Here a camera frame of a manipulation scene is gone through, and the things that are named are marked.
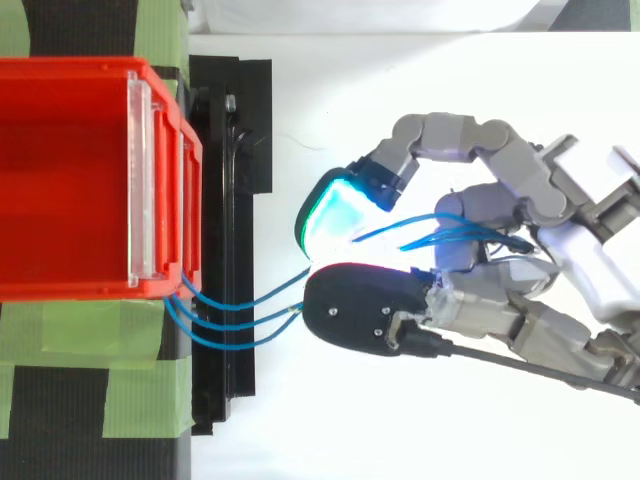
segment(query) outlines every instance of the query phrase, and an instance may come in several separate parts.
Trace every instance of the red plastic bin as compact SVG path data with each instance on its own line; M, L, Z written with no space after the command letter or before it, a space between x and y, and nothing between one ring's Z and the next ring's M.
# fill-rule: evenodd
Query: red plastic bin
M0 302L199 286L201 162L146 61L0 59Z

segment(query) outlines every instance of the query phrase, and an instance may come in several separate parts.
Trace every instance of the black metal bracket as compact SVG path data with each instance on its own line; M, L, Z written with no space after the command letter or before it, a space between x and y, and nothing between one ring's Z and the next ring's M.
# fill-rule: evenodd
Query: black metal bracket
M203 144L202 292L228 304L253 300L253 195L272 188L271 61L190 57L190 123ZM221 312L195 302L198 315L223 325L253 321L253 309ZM254 340L253 329L212 332L228 344ZM230 415L234 397L255 395L253 350L193 344L193 435L209 435Z

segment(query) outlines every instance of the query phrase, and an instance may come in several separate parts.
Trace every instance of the black cable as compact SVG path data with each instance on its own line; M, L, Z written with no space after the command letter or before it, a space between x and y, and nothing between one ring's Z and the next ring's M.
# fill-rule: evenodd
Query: black cable
M447 353L451 353L451 355L473 358L475 360L480 360L483 362L493 363L496 365L501 365L503 367L532 373L534 375L540 375L542 377L560 380L561 382L565 382L577 387L590 388L592 390L598 390L600 392L610 393L612 395L628 398L640 404L640 392L637 390L628 390L623 387L618 387L617 385L609 385L597 380L592 380L590 378L554 370L553 368L535 365L533 363L516 360L515 358L504 357L495 353L484 352L482 350L461 347L459 345L453 345L447 350Z

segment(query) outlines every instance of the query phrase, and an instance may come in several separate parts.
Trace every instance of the screw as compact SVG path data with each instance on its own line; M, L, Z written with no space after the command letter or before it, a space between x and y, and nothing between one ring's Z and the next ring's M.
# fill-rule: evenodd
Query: screw
M227 95L224 99L224 107L228 113L233 113L236 111L236 96L235 95Z

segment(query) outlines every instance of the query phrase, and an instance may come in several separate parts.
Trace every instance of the blue wire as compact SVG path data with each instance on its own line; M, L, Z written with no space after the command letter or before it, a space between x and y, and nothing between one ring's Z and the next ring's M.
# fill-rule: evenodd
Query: blue wire
M391 225L387 225L386 227L382 227L372 232L365 233L364 235L361 235L360 237L353 240L353 243L362 242L371 237L375 237L376 235L380 235L384 232L388 232L389 230L395 230L396 228L404 227L406 225L411 225L412 223L422 222L424 220L437 220L437 219L455 220L456 222L459 222L465 225L472 225L480 228L486 228L486 227L481 227L480 225L477 225L471 220L461 217L460 215L454 215L453 213L427 213L425 215L418 215L417 217L407 218L405 220L401 220Z
M277 294L279 294L283 290L289 288L294 283L297 283L300 280L302 280L304 277L306 277L309 274L310 270L311 270L311 268L307 268L306 270L303 270L298 275L293 277L291 280L287 280L285 283L280 285L278 288L275 288L271 292L269 292L266 295L258 298L257 300L254 300L253 302L240 303L238 305L227 305L225 303L219 303L219 302L216 302L215 300L211 300L210 298L205 297L202 293L200 293L198 291L198 289L195 287L195 285L193 285L189 281L189 278L185 275L184 272L182 273L182 282L191 291L191 293L193 293L195 295L195 297L198 300L200 300L202 303L204 303L205 305L209 305L210 307L217 308L218 310L226 310L226 311L229 311L229 312L239 312L241 310L248 310L249 308L253 308L256 305L259 305L259 304L261 304L263 302L266 302L267 300L275 297Z
M219 325L217 323L206 322L202 320L200 317L198 317L197 315L195 315L193 312L191 312L187 308L187 306L182 302L182 300L180 300L180 298L176 294L171 295L171 300L173 300L173 303L178 307L178 310L180 310L183 314L185 314L189 318L189 320L191 320L193 323L195 323L196 325L200 325L202 328L207 328L209 330L216 330L218 332L236 332L239 330L247 330L249 328L253 328L257 325L261 325L263 323L266 323L278 317L281 317L286 313L290 313L292 311L299 310L302 308L302 302L300 302L300 303L296 303L295 305L291 305L288 308L284 308L279 312L272 313L271 315L268 315L264 318L255 320L253 322L239 323L237 325Z
M533 245L529 242L517 239L513 237L508 237L506 235L500 235L494 233L493 235L485 235L485 234L476 234L476 235L462 235L457 237L444 237L444 238L429 238L429 236L416 240L414 242L408 243L407 245L403 245L400 247L400 250L403 252L408 252L411 250L416 250L422 247L440 245L442 243L452 243L452 242L496 242L502 243L506 246L511 246L514 249L529 252L533 250Z
M273 332L268 337L263 338L262 340L257 340L255 342L251 342L251 343L241 343L241 344L236 344L236 345L226 345L224 343L210 342L208 340L205 340L204 338L200 338L199 336L197 336L195 333L193 333L191 330L189 330L189 328L184 324L184 322L182 320L180 320L180 317L178 316L178 314L176 313L175 309L173 308L173 305L171 304L171 301L169 300L169 298L168 297L164 297L162 300L164 301L164 305L167 308L167 311L169 312L169 315L171 315L171 318L176 323L176 325L180 328L180 330L182 330L189 337L191 337L191 339L194 342L199 343L203 347L215 348L217 350L227 350L227 351L236 351L237 352L237 351L240 351L240 350L250 350L252 348L255 348L255 347L258 347L260 345L263 345L263 344L265 344L267 342L270 342L271 340L276 338L278 335L280 335L282 332L284 332L287 329L287 327L289 325L291 325L293 323L293 321L298 317L298 315L300 315L300 312L294 313L293 315L291 315L289 317L289 319L286 322L284 322L280 326L280 328L278 328L275 332Z

